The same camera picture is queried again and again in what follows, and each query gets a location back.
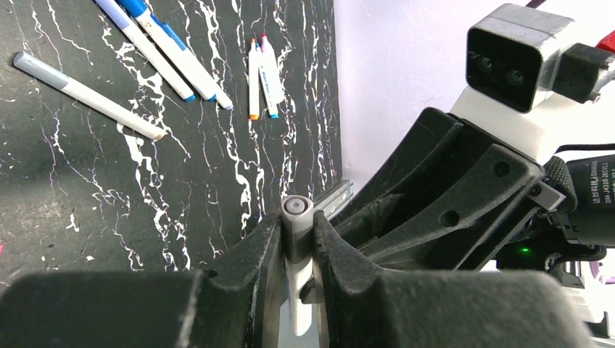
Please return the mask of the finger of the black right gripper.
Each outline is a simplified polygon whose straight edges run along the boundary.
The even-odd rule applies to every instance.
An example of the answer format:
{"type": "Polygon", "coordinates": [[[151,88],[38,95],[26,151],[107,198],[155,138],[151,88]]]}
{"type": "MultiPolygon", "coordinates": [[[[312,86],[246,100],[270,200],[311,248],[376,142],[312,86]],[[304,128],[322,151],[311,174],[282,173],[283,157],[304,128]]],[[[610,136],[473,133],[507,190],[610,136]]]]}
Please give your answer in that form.
{"type": "Polygon", "coordinates": [[[332,220],[386,268],[476,270],[531,220],[544,170],[476,125],[428,107],[332,220]]]}

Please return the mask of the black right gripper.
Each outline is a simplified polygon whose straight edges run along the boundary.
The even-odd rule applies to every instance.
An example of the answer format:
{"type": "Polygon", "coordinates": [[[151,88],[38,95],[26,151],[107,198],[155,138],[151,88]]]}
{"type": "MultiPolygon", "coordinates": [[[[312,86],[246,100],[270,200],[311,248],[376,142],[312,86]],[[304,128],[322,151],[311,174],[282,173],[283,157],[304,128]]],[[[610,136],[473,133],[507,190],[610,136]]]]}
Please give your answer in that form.
{"type": "Polygon", "coordinates": [[[499,270],[538,270],[562,276],[570,262],[597,262],[614,248],[614,156],[545,165],[545,184],[563,194],[538,213],[496,255],[499,270]]]}

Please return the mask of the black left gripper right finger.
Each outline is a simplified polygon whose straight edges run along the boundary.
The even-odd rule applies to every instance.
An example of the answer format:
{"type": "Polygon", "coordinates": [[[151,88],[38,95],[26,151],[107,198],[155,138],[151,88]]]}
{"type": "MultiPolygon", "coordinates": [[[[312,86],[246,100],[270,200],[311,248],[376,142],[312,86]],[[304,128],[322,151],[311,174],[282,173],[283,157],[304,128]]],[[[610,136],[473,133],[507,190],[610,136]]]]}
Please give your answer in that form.
{"type": "Polygon", "coordinates": [[[593,347],[550,276],[533,271],[400,271],[313,221],[322,347],[593,347]]]}

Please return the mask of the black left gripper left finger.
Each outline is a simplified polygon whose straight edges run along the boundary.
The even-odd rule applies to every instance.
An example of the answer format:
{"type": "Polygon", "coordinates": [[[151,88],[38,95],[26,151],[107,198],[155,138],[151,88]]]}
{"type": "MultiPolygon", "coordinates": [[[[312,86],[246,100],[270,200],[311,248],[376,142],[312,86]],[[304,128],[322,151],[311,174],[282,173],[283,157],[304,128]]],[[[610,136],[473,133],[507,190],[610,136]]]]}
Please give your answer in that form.
{"type": "Polygon", "coordinates": [[[1,297],[3,347],[274,347],[281,215],[204,270],[34,273],[1,297]]]}

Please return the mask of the pink highlighter body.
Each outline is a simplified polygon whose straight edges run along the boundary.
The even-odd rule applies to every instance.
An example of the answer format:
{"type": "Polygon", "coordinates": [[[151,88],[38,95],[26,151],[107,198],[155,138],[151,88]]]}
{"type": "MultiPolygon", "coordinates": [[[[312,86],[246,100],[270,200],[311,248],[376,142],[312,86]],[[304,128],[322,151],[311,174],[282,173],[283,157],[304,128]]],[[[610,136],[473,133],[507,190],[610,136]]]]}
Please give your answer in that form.
{"type": "Polygon", "coordinates": [[[260,49],[264,58],[265,74],[268,80],[271,96],[275,103],[281,103],[284,100],[284,92],[281,85],[281,77],[277,65],[275,50],[268,40],[266,33],[261,34],[260,49]]]}

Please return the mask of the white marker green cap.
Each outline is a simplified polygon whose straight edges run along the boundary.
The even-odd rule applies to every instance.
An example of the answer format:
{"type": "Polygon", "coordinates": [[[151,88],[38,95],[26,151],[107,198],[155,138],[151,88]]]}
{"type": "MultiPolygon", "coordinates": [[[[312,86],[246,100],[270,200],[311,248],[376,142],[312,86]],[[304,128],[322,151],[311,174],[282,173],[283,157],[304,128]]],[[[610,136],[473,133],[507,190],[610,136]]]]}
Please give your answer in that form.
{"type": "Polygon", "coordinates": [[[260,97],[259,97],[259,62],[257,56],[256,39],[253,38],[248,53],[248,93],[249,93],[249,119],[258,120],[260,118],[260,97]]]}

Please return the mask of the white marker light grey cap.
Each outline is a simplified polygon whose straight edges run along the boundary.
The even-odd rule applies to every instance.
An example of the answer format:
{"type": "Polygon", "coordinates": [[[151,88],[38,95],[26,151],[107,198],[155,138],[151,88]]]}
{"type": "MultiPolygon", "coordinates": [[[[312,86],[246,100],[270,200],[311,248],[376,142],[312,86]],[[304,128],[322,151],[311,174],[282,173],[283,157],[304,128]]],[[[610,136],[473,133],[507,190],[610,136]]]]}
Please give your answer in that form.
{"type": "Polygon", "coordinates": [[[160,140],[166,134],[162,128],[25,51],[16,53],[13,66],[151,140],[160,140]]]}

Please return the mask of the white marker dark grey cap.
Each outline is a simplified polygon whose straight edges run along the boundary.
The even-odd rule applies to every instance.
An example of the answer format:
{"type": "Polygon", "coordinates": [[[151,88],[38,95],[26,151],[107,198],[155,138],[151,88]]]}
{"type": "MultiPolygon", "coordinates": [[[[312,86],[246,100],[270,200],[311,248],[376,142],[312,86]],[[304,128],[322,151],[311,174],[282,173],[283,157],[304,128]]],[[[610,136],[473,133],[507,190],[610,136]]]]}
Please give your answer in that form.
{"type": "Polygon", "coordinates": [[[293,334],[302,336],[312,324],[312,306],[302,302],[300,292],[313,275],[311,246],[314,204],[304,196],[290,195],[282,199],[281,211],[289,318],[293,334]]]}

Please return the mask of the white marker pink cap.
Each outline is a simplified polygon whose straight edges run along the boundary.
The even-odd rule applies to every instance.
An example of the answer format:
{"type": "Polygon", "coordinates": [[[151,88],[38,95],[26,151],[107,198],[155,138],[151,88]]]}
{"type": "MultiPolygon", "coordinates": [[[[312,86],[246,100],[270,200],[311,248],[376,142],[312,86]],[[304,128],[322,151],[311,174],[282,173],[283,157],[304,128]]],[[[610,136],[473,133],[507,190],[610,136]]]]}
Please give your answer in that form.
{"type": "Polygon", "coordinates": [[[268,79],[267,69],[265,68],[265,58],[263,56],[259,43],[255,44],[255,48],[257,52],[256,56],[257,56],[258,72],[260,76],[260,83],[263,89],[268,114],[270,118],[278,119],[278,107],[277,107],[277,103],[273,100],[273,91],[270,86],[270,81],[268,79]]]}

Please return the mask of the white marker dark blue cap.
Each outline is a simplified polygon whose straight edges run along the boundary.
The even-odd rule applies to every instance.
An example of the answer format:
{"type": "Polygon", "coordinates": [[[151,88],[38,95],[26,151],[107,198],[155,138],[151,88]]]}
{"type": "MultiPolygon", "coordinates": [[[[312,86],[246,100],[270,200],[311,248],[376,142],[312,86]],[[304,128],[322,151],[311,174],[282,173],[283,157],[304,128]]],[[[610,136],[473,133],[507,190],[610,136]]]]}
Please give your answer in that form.
{"type": "Polygon", "coordinates": [[[118,3],[145,29],[146,33],[204,100],[217,102],[225,110],[234,108],[230,97],[213,80],[193,52],[167,23],[160,22],[155,17],[144,1],[119,0],[118,3]]]}

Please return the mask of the white marker lavender cap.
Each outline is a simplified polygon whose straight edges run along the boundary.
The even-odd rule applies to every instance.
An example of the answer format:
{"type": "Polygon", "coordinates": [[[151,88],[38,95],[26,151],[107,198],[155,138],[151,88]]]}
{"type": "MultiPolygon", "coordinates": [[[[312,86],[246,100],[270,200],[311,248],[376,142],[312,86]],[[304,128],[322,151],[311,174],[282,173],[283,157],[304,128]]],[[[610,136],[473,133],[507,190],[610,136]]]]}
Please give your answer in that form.
{"type": "Polygon", "coordinates": [[[95,2],[184,101],[196,99],[191,87],[116,1],[95,0],[95,2]]]}

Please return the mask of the aluminium rail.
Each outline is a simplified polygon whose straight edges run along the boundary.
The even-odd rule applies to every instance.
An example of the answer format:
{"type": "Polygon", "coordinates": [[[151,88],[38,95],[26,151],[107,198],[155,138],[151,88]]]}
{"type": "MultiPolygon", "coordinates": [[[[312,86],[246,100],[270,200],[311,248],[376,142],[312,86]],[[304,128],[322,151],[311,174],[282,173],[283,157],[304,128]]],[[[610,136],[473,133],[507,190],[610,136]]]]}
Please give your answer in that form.
{"type": "Polygon", "coordinates": [[[353,181],[343,179],[316,201],[314,210],[322,211],[330,220],[337,216],[350,203],[354,193],[353,181]]]}

